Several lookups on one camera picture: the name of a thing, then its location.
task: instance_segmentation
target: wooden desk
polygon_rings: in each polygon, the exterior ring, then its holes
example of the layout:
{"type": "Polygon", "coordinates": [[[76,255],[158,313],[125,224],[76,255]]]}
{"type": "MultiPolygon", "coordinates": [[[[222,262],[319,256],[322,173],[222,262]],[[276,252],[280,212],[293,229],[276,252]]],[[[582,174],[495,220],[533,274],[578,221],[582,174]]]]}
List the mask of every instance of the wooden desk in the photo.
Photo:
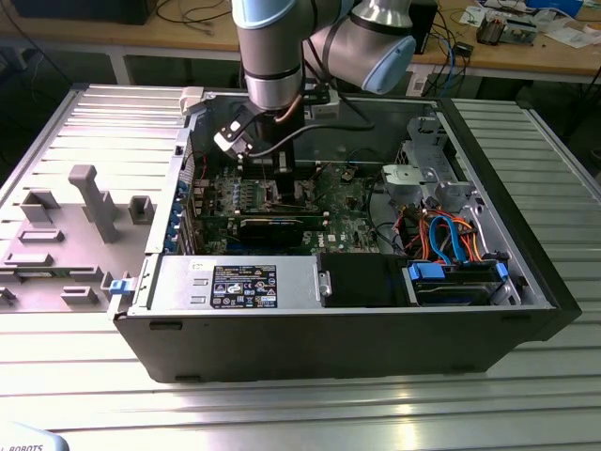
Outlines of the wooden desk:
{"type": "MultiPolygon", "coordinates": [[[[213,0],[184,0],[184,6],[191,8],[204,4],[210,5],[212,2],[213,0]]],[[[461,17],[458,8],[471,5],[471,0],[441,0],[440,2],[442,14],[457,38],[474,46],[467,70],[468,75],[589,83],[601,64],[601,46],[573,49],[544,35],[539,35],[532,47],[511,44],[480,45],[476,42],[474,27],[461,25],[451,18],[453,14],[453,19],[458,21],[461,17]]],[[[228,9],[229,4],[224,2],[217,8],[207,9],[203,14],[210,16],[228,9]]],[[[19,26],[42,48],[108,54],[117,82],[124,85],[132,84],[124,60],[126,54],[192,59],[239,59],[236,27],[229,15],[215,20],[214,36],[208,36],[181,23],[164,21],[156,15],[153,15],[146,25],[139,26],[22,19],[18,17],[12,6],[9,6],[9,11],[19,26]]],[[[177,1],[168,4],[162,13],[167,17],[179,19],[177,1]]],[[[581,15],[590,16],[590,13],[590,11],[582,11],[581,15]]],[[[598,17],[595,14],[598,13],[593,12],[593,19],[598,17]]],[[[203,15],[199,13],[194,17],[202,18],[203,15]]],[[[30,46],[5,16],[0,16],[0,40],[5,46],[30,46]]],[[[408,93],[419,95],[424,78],[438,71],[445,59],[436,40],[430,39],[426,52],[413,58],[409,68],[413,76],[408,93]]]]}

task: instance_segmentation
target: light blue robot arm cap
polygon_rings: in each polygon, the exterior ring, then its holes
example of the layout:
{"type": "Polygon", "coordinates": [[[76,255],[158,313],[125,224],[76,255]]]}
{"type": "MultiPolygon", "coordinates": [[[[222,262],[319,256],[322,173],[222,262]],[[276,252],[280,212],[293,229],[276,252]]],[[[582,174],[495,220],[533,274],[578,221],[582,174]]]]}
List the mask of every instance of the light blue robot arm cap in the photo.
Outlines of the light blue robot arm cap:
{"type": "Polygon", "coordinates": [[[8,451],[69,451],[62,437],[20,423],[0,421],[0,449],[8,451]]]}
{"type": "Polygon", "coordinates": [[[406,36],[374,66],[363,82],[364,91],[386,94],[403,77],[415,52],[415,39],[406,36]]]}
{"type": "Polygon", "coordinates": [[[232,0],[232,16],[240,28],[255,30],[280,20],[297,0],[232,0]]]}

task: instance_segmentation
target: paper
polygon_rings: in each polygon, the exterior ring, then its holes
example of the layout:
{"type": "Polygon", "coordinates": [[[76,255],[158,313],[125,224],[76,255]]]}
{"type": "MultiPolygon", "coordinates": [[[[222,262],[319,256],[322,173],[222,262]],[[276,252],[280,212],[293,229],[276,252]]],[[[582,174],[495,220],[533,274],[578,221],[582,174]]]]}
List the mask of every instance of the paper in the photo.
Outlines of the paper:
{"type": "Polygon", "coordinates": [[[479,7],[467,7],[459,23],[468,24],[471,26],[478,27],[485,18],[486,8],[479,7]]]}
{"type": "Polygon", "coordinates": [[[547,33],[547,36],[575,49],[580,49],[596,42],[593,36],[569,27],[547,33]]]}
{"type": "Polygon", "coordinates": [[[601,9],[601,4],[595,0],[584,0],[583,5],[588,8],[601,9]]]}

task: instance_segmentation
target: desk leg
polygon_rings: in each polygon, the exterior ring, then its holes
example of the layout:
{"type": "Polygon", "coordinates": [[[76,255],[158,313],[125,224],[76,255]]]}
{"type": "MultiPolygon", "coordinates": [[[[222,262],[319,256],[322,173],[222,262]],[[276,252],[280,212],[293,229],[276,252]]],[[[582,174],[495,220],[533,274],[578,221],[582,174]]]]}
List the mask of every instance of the desk leg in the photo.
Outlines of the desk leg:
{"type": "Polygon", "coordinates": [[[128,65],[125,62],[125,55],[121,52],[110,52],[108,55],[111,58],[111,66],[113,66],[116,83],[118,85],[135,85],[128,65]]]}
{"type": "Polygon", "coordinates": [[[408,97],[421,97],[424,93],[425,82],[428,80],[428,75],[432,73],[432,65],[411,65],[411,79],[407,87],[408,97]]]}

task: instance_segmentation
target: power supply label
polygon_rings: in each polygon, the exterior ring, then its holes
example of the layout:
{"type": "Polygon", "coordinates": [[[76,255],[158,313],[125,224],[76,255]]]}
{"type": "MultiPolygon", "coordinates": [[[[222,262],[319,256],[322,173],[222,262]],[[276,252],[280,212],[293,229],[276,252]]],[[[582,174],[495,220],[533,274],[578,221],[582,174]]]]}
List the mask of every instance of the power supply label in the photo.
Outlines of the power supply label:
{"type": "Polygon", "coordinates": [[[275,266],[216,266],[210,305],[213,308],[276,308],[275,266]]]}

